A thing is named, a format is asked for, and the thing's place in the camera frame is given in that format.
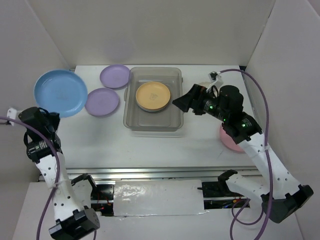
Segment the yellow plastic plate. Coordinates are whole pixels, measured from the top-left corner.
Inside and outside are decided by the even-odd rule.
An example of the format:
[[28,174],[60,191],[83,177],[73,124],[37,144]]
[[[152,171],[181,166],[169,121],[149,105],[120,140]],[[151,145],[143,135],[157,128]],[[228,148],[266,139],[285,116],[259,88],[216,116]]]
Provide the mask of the yellow plastic plate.
[[135,100],[138,106],[149,109],[166,107],[171,99],[169,88],[163,83],[149,81],[142,84],[135,93]]

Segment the blue plastic plate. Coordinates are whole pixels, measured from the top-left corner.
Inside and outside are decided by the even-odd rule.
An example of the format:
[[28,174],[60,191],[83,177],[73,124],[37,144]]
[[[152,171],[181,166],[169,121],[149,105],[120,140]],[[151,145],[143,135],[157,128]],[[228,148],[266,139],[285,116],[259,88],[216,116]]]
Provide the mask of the blue plastic plate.
[[88,89],[74,72],[54,69],[38,78],[33,95],[40,108],[58,113],[61,118],[68,118],[84,108],[88,99]]

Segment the white watermelon pattern plate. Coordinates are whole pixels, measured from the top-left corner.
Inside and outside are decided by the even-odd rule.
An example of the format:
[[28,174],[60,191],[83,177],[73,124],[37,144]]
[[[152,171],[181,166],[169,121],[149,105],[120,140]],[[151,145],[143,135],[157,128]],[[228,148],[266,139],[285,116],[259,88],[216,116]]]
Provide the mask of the white watermelon pattern plate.
[[153,109],[153,108],[147,108],[147,107],[144,107],[142,105],[139,105],[139,108],[142,109],[145,112],[148,112],[148,113],[156,113],[156,112],[160,112],[160,111],[164,110],[166,107],[163,106],[163,107],[160,107],[160,108]]

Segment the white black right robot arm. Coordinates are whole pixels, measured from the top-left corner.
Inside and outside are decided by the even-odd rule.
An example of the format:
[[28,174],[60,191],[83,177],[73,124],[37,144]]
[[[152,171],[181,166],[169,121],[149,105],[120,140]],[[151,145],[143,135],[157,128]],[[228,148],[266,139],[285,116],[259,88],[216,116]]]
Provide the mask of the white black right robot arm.
[[222,86],[215,95],[194,84],[172,103],[184,113],[192,110],[195,115],[209,114],[222,122],[223,130],[251,158],[269,185],[259,185],[235,170],[228,170],[218,177],[219,193],[223,196],[237,193],[260,203],[268,218],[279,224],[300,209],[314,192],[295,179],[265,144],[265,134],[256,120],[243,111],[243,101],[235,86]]

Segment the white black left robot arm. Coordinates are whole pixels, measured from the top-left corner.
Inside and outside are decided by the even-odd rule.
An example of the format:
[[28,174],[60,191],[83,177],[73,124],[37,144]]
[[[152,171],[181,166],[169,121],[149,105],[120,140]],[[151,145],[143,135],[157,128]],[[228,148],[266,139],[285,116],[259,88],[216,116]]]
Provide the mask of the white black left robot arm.
[[61,140],[57,135],[60,115],[40,107],[30,107],[18,115],[26,127],[23,142],[26,154],[42,174],[50,189],[45,204],[53,205],[55,225],[48,231],[54,240],[80,240],[89,234],[96,234],[100,221],[91,207],[91,200],[97,197],[99,187],[93,178],[81,174],[69,179]]

